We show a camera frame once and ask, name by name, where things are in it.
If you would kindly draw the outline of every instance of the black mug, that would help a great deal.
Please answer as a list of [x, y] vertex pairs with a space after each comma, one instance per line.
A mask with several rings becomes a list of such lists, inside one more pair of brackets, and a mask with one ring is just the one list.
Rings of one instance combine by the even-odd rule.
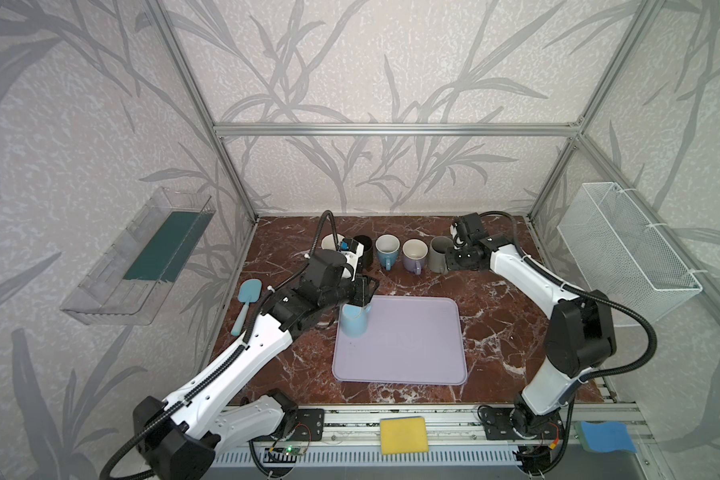
[[371, 268], [371, 265], [373, 264], [373, 240], [371, 240], [371, 237], [367, 235], [357, 235], [355, 240], [363, 246], [360, 263], [362, 264], [363, 269], [367, 270]]

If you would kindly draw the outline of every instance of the yellow sponge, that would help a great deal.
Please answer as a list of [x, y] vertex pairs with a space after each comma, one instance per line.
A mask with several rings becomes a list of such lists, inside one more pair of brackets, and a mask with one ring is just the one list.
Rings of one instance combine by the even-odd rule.
[[382, 455], [429, 452], [423, 417], [391, 418], [380, 422]]

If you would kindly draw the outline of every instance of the white mesh basket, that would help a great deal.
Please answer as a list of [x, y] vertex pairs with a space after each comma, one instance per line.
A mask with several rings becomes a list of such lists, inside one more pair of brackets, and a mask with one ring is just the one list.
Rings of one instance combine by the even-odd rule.
[[[582, 184], [557, 226], [589, 287], [655, 322], [701, 291], [640, 208], [612, 182]], [[621, 312], [615, 326], [637, 326]]]

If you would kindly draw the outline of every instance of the red marble tabletop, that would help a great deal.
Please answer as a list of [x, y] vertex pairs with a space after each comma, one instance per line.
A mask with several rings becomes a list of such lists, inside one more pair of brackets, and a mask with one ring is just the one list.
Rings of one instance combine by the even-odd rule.
[[[520, 244], [538, 259], [538, 251], [521, 217], [517, 218]], [[419, 238], [429, 245], [437, 235], [447, 235], [450, 216], [340, 216], [338, 233], [344, 236], [368, 235], [374, 240], [392, 234], [401, 244]], [[509, 220], [487, 217], [490, 234], [511, 235]], [[265, 217], [240, 275], [240, 283], [259, 278], [264, 287], [276, 285], [290, 276], [304, 261], [315, 235], [317, 218]], [[320, 238], [330, 233], [329, 222]], [[313, 329], [299, 337], [262, 368], [243, 388], [238, 398], [258, 398], [269, 389], [279, 388], [295, 402], [314, 403], [512, 403], [515, 395], [530, 381], [544, 360], [544, 334], [547, 318], [541, 310], [501, 276], [489, 271], [451, 272], [445, 276], [425, 270], [410, 274], [402, 261], [387, 272], [378, 259], [365, 272], [380, 280], [381, 295], [447, 296], [458, 304], [464, 353], [469, 377], [461, 386], [402, 385], [390, 383], [340, 382], [331, 371], [336, 340], [335, 322], [326, 330]], [[230, 333], [241, 303], [232, 301], [214, 347], [216, 357], [234, 342]], [[335, 316], [323, 316], [327, 325]], [[602, 402], [593, 383], [581, 388], [577, 398], [583, 402]]]

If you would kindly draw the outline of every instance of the gray floor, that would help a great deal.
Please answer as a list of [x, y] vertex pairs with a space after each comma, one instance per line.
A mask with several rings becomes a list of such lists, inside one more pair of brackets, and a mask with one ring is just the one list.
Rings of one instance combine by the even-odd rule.
[[[203, 480], [263, 480], [255, 468], [212, 468]], [[524, 480], [528, 476], [515, 467], [363, 467], [298, 468], [288, 480]], [[563, 461], [549, 474], [548, 480], [598, 478], [598, 480], [644, 480], [634, 455], [624, 452], [588, 453], [569, 446]]]

